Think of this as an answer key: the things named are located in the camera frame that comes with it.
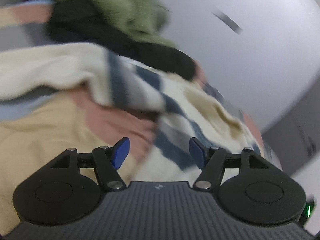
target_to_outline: beige cloth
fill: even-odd
[[[91,152],[106,145],[87,128],[84,110],[61,92],[30,115],[0,123],[0,234],[9,233],[20,222],[12,205],[12,194],[18,184],[65,149]],[[129,154],[118,171],[128,183],[136,167]],[[84,175],[94,179],[91,169]]]

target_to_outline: pink cloth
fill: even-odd
[[[208,82],[207,77],[205,76],[205,73],[202,69],[202,67],[200,67],[199,63],[195,60],[196,63],[196,74],[193,78],[194,82],[197,82],[201,88],[204,87],[204,85]]]
[[[76,105],[86,112],[88,128],[108,145],[122,137],[130,139],[130,152],[142,162],[156,138],[158,114],[153,112],[124,111],[94,103],[85,86],[70,90]]]
[[[45,23],[49,21],[52,9],[53,6],[50,4],[22,4],[11,7],[12,12],[20,24],[31,22]]]

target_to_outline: blue stripe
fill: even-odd
[[[254,144],[252,145],[252,149],[254,150],[255,153],[261,155],[259,146],[258,146],[256,143],[254,143]]]
[[[209,83],[206,83],[204,85],[203,91],[209,96],[212,96],[215,99],[217,99],[220,103],[222,103],[223,96],[219,93],[219,91],[216,88],[212,87]]]
[[[172,160],[181,170],[196,165],[193,158],[172,144],[162,131],[158,132],[154,145],[161,149],[162,155],[165,158]]]
[[[16,120],[32,113],[52,99],[57,92],[56,89],[41,86],[20,97],[0,101],[0,121]]]
[[[200,126],[196,123],[193,122],[191,120],[189,120],[194,132],[195,132],[195,137],[205,146],[205,147],[221,147],[218,144],[213,143],[212,141],[210,141],[202,132]]]
[[[165,103],[166,103],[166,111],[168,113],[175,113],[175,114],[180,114],[183,117],[186,117],[186,115],[184,114],[183,110],[181,109],[181,107],[179,106],[179,104],[177,103],[176,100],[174,100],[173,98],[161,93]]]
[[[125,109],[128,106],[128,95],[127,90],[124,85],[124,79],[122,77],[121,65],[119,62],[119,57],[115,53],[108,51],[108,61],[111,76],[111,93],[113,104],[116,107]]]
[[[16,3],[13,5],[17,6],[17,5],[32,5],[32,4],[53,5],[53,4],[55,4],[55,1],[54,0],[30,0],[30,1],[26,1],[26,2]]]
[[[158,74],[139,66],[136,67],[136,73],[139,77],[141,77],[150,86],[154,87],[157,90],[160,90],[160,78]]]

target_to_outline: small logo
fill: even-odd
[[[164,186],[163,185],[161,185],[161,184],[159,184],[159,185],[157,185],[157,186],[155,186],[155,188],[156,189],[162,189]]]

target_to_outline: light blue cloth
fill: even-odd
[[[21,3],[16,3],[13,5],[30,5],[30,4],[55,4],[54,0],[31,0]]]
[[[57,90],[38,87],[25,95],[6,101],[0,101],[0,122],[12,121],[30,114],[46,101],[55,96]]]

